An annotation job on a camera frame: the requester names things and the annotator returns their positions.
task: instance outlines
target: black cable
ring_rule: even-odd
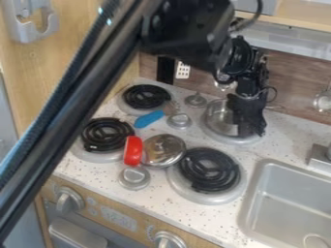
[[[233,25],[230,26],[229,32],[240,32],[250,26],[252,26],[256,21],[259,19],[259,17],[262,14],[263,11],[263,1],[262,0],[256,0],[257,2],[257,8],[256,8],[256,13],[251,19],[243,19],[239,20],[233,23]]]
[[[83,64],[85,63],[92,47],[99,39],[107,20],[113,17],[115,11],[120,5],[120,0],[108,0],[103,5],[103,11],[93,24],[90,32],[86,36],[83,44],[79,48],[74,60],[72,61],[66,74],[62,77],[59,85],[47,101],[41,114],[37,117],[34,123],[29,127],[24,136],[18,141],[15,149],[13,149],[6,158],[10,158],[6,167],[0,169],[0,191],[4,188],[7,182],[13,177],[19,169],[22,161],[36,144],[39,137],[45,131],[50,121],[54,118],[58,110],[65,105],[67,94],[71,91],[75,79],[78,77]]]
[[[204,193],[230,189],[241,177],[239,166],[229,156],[210,148],[188,150],[179,169],[193,189]]]
[[[170,101],[170,94],[162,87],[140,84],[130,87],[123,93],[124,101],[134,109],[153,109]]]
[[[81,138],[86,151],[109,152],[124,148],[127,136],[134,134],[135,130],[127,122],[116,118],[98,118],[86,125]]]

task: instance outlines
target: silver sink basin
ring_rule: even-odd
[[[256,168],[238,224],[272,247],[331,248],[331,178],[265,161]]]

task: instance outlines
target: wall hook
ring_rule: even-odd
[[[56,32],[59,19],[51,7],[50,0],[0,0],[3,16],[13,40],[20,43],[32,43]],[[21,22],[41,9],[43,30],[37,29],[33,21]]]

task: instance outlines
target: wooden backsplash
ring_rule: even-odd
[[[320,113],[313,106],[316,94],[325,90],[331,81],[331,62],[274,50],[268,50],[268,57],[270,85],[279,91],[277,100],[270,107],[331,125],[331,114]],[[139,60],[140,76],[155,79],[156,57],[141,53]],[[174,85],[211,95],[219,94],[213,77],[197,69],[191,70],[189,79],[176,79]]]

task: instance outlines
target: countertop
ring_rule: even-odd
[[[194,121],[186,131],[174,130],[162,119],[137,134],[144,140],[157,134],[173,134],[185,140],[189,148],[212,147],[235,157],[250,178],[258,162],[274,159],[296,167],[307,168],[307,157],[313,143],[327,145],[331,141],[331,127],[309,120],[266,110],[268,127],[265,137],[258,143],[247,146],[225,145],[206,137],[197,126],[204,109],[184,105],[185,97],[195,92],[167,84],[139,78],[134,83],[157,84],[168,89],[174,100]],[[208,100],[215,97],[203,95]],[[135,117],[119,110],[116,99],[100,107],[95,117],[117,117],[134,123]],[[246,237],[237,225],[237,215],[245,194],[228,204],[207,206],[187,201],[177,195],[166,181],[164,170],[150,170],[151,184],[137,192],[122,188],[117,182],[119,172],[125,168],[121,163],[92,164],[77,159],[68,152],[54,175],[69,180],[88,190],[112,200],[122,202],[136,210],[161,219],[171,225],[193,233],[218,245],[227,247],[267,247]]]

